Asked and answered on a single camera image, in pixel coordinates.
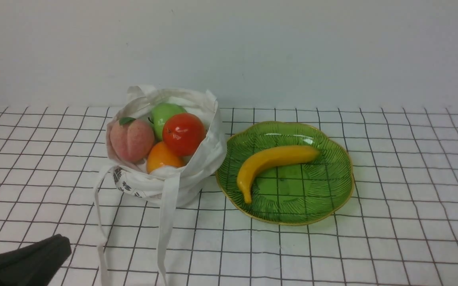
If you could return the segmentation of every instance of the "plate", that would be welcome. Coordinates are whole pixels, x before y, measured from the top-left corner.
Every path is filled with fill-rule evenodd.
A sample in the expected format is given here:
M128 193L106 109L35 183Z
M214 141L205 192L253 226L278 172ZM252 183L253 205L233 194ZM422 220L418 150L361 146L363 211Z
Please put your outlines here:
M252 203L245 203L236 184L243 162L256 152L284 145L310 145L320 156L307 164L260 173L252 185ZM355 184L351 158L342 146L310 125L277 121L258 123L233 135L215 175L236 208L255 219L289 226L328 217L349 200Z

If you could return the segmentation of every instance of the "bag handle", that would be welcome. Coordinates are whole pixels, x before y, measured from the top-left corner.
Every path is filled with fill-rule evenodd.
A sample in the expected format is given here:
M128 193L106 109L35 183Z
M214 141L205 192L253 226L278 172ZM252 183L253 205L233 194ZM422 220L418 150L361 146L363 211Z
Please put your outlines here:
M127 102L136 98L147 97L157 89L152 85L136 85L127 89Z
M98 174L96 185L93 188L93 196L95 202L95 208L97 212L97 223L98 229L102 234L103 241L97 246L99 266L100 266L100 283L102 286L110 286L111 281L109 279L109 272L107 270L107 261L104 254L105 243L109 240L107 234L104 232L102 227L102 219L100 215L100 199L99 190L102 182L105 179L105 174L111 172L114 168L118 167L118 164L108 164L103 166ZM167 286L166 270L165 270L165 252L167 246L171 240L171 234L173 232L174 213L176 211L176 204L178 202L178 192L180 189L180 173L173 174L170 178L164 181L162 189L162 199L160 204L160 224L157 241L157 265L158 273L162 276L164 286Z
M107 237L107 234L104 232L102 228L102 219L100 216L100 202L99 202L99 196L98 196L98 190L100 190L100 186L102 185L102 182L105 179L105 174L113 170L115 167L118 165L116 163L114 164L108 164L106 166L103 166L102 169L100 170L100 173L98 173L97 177L97 183L95 187L93 188L93 196L95 197L95 208L97 210L97 223L98 223L98 229L100 230L100 233L102 234L103 241L100 242L97 245L97 252L98 252L98 260L100 262L100 283L102 286L109 286L110 280L109 280L109 272L107 271L107 261L105 260L105 255L104 255L104 246L105 243L107 243L107 240L109 239Z
M157 242L157 265L158 273L162 276L164 286L167 286L165 278L165 252L173 232L174 212L178 202L178 191L180 189L180 173L165 179L162 190L162 204L160 205L160 224L158 226Z

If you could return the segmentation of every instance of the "orange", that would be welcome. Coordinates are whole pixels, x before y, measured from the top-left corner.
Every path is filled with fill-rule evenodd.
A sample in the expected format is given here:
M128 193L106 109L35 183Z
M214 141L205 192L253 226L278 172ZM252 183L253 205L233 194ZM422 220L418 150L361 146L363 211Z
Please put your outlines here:
M171 152L163 141L158 142L151 148L147 156L147 173L150 174L154 170L163 166L173 166L176 168L183 167L185 161L181 157L176 156Z

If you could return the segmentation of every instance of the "banana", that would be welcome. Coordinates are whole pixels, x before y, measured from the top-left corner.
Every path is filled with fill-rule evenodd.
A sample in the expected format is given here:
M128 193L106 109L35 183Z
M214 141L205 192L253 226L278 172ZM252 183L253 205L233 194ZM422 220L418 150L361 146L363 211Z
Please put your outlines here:
M280 146L262 150L250 156L241 165L238 172L238 188L243 193L245 203L252 203L250 194L252 183L256 176L272 167L302 164L313 161L319 156L319 150L311 146Z

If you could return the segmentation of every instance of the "peach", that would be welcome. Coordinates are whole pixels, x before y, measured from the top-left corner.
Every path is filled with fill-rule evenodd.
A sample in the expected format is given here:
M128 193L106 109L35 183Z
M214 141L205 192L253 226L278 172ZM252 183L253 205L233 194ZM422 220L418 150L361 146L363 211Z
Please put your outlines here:
M155 142L151 126L138 119L123 125L115 122L109 138L118 157L132 163L146 157Z

